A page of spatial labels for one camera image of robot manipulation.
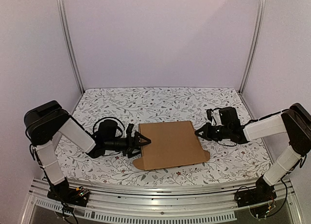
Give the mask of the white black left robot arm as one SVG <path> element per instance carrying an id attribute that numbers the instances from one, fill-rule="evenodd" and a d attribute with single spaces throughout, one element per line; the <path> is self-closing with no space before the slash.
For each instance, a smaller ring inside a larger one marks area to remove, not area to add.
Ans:
<path id="1" fill-rule="evenodd" d="M 134 131 L 133 124 L 125 126 L 115 117 L 99 119 L 90 133 L 55 100 L 28 111 L 24 116 L 24 124 L 33 158 L 54 186 L 54 195 L 62 202 L 72 198 L 72 191 L 63 184 L 66 177 L 55 154 L 55 135 L 65 136 L 93 159 L 105 156 L 106 151 L 121 152 L 123 156 L 131 158 L 140 153 L 141 147 L 152 142 Z"/>

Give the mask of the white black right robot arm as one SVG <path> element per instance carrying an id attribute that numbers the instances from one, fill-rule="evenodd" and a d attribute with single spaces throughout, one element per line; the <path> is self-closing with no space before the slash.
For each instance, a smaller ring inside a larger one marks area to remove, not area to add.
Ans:
<path id="1" fill-rule="evenodd" d="M 225 139 L 243 145 L 264 139 L 277 146 L 279 139 L 284 144 L 272 166 L 257 180 L 257 188 L 251 198 L 261 203 L 270 195 L 270 188 L 289 174 L 311 150 L 311 115 L 300 103 L 256 120 L 241 124 L 234 107 L 217 108 L 221 123 L 216 124 L 213 109 L 206 110 L 207 123 L 195 130 L 195 134 L 208 141 Z"/>

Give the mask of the brown cardboard box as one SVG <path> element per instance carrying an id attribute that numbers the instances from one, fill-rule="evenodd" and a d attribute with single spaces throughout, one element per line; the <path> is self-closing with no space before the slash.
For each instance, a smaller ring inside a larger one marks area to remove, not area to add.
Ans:
<path id="1" fill-rule="evenodd" d="M 143 123 L 139 132 L 151 140 L 133 165 L 144 171 L 199 164 L 210 160 L 191 121 Z"/>

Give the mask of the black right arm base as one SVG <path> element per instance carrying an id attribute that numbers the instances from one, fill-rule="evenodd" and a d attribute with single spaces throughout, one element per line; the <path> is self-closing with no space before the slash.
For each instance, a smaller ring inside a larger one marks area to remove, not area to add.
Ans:
<path id="1" fill-rule="evenodd" d="M 234 194 L 234 200 L 238 207 L 251 206 L 276 199 L 274 186 L 256 185 L 250 189 L 247 186 L 241 186 Z"/>

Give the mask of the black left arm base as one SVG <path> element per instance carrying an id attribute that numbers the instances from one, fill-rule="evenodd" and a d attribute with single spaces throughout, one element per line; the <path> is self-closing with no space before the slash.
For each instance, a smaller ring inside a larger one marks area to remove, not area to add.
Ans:
<path id="1" fill-rule="evenodd" d="M 90 190 L 83 186 L 70 188 L 64 181 L 58 185 L 50 186 L 47 197 L 59 202 L 71 204 L 80 207 L 86 207 L 90 195 Z"/>

